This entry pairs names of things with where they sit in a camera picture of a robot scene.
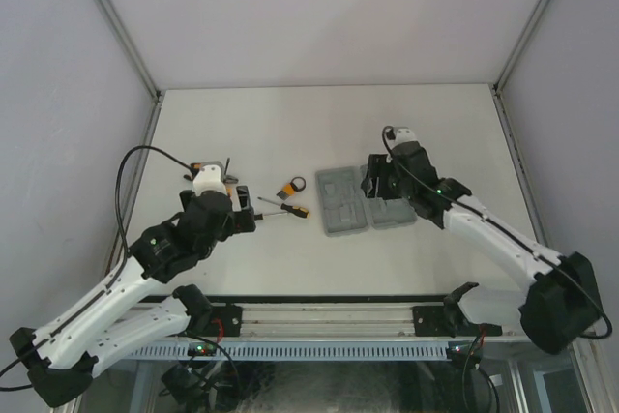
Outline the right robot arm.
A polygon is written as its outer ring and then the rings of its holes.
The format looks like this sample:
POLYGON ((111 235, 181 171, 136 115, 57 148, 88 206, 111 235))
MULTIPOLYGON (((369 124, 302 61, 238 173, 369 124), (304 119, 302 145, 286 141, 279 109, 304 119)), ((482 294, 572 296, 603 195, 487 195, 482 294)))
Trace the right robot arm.
POLYGON ((444 301, 451 332, 518 326, 539 349, 557 354, 605 317, 588 258, 547 248, 499 220, 461 182, 439 176, 420 143, 369 155, 361 189, 368 198, 405 201, 419 218, 477 246, 516 284, 515 291, 461 285, 444 301))

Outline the grey plastic tool case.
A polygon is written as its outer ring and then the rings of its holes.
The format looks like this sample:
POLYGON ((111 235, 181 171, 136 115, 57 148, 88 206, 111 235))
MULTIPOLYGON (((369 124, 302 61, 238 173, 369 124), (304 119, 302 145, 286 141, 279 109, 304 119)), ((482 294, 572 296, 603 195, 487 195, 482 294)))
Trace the grey plastic tool case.
POLYGON ((394 229, 417 221, 414 210, 402 199, 366 198, 361 183, 367 171, 364 164, 315 173, 319 210, 328 237, 362 233, 370 228, 394 229))

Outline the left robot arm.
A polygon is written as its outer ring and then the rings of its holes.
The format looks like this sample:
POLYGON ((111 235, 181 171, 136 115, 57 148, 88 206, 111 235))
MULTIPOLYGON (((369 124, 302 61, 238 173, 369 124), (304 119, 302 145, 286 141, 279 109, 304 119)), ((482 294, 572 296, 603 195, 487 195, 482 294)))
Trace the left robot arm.
POLYGON ((236 192, 238 210, 226 192, 181 192, 182 211, 144 230, 110 277, 46 325, 11 335, 17 359, 47 406, 80 397, 104 371, 151 342, 208 331, 212 305, 194 284, 177 287, 138 316, 124 315, 208 258, 217 243, 256 229, 248 188, 239 185, 236 192))

